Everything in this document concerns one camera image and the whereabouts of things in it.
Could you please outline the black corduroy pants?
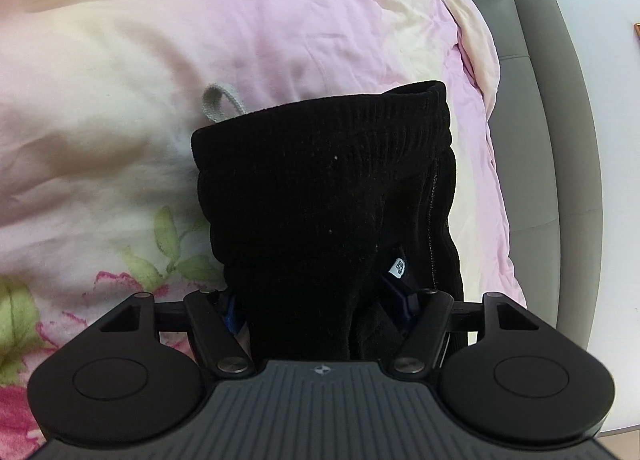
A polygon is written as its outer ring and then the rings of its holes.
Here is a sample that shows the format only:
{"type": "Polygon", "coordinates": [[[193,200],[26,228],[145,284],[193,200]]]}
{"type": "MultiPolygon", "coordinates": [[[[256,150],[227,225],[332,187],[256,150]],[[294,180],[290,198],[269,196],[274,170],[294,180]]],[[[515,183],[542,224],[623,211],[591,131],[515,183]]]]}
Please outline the black corduroy pants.
{"type": "Polygon", "coordinates": [[[408,322],[387,280],[463,296],[447,90],[304,100],[206,126],[198,202],[258,360],[375,360],[408,322]]]}

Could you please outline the pink floral duvet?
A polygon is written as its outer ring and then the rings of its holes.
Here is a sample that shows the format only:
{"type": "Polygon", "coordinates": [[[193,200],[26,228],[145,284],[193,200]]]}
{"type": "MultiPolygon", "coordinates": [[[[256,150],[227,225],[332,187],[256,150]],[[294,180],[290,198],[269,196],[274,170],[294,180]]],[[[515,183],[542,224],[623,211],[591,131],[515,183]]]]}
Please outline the pink floral duvet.
{"type": "Polygon", "coordinates": [[[1,0],[1,454],[43,441],[34,369],[122,298],[222,286],[190,138],[210,84],[248,110],[439,80],[464,296],[524,293],[488,120],[500,80],[471,0],[1,0]]]}

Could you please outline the grey upholstered headboard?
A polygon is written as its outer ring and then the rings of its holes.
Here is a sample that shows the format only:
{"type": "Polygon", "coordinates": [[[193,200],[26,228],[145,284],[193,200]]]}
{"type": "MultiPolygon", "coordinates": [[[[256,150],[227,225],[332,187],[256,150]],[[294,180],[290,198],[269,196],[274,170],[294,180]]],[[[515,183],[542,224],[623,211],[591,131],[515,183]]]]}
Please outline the grey upholstered headboard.
{"type": "Polygon", "coordinates": [[[501,80],[489,120],[528,308],[586,347],[602,263],[602,178],[579,59],[557,0],[472,0],[501,80]]]}

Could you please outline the grey fabric loop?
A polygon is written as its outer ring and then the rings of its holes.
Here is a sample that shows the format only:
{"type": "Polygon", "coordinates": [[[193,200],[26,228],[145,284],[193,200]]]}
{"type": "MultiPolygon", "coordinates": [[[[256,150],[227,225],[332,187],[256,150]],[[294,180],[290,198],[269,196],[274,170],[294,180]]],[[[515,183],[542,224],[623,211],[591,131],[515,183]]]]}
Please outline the grey fabric loop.
{"type": "Polygon", "coordinates": [[[213,124],[247,114],[239,93],[226,83],[214,83],[206,87],[202,95],[202,111],[213,124]]]}

